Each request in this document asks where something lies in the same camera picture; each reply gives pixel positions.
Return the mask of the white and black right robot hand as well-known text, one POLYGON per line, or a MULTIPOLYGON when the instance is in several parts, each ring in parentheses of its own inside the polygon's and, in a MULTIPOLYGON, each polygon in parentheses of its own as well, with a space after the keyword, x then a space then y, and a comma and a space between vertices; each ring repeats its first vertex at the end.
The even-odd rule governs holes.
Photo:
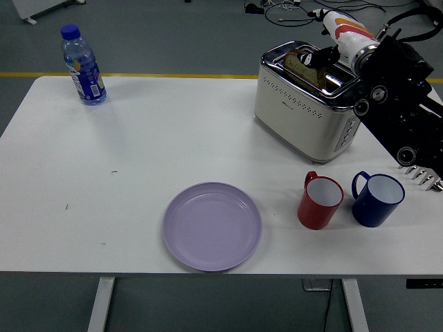
POLYGON ((329 35, 336 45, 299 55, 299 61, 307 68, 321 68, 344 56, 358 75, 379 45, 374 35, 363 24, 337 11, 317 9, 309 12, 308 16, 323 23, 323 34, 329 35))

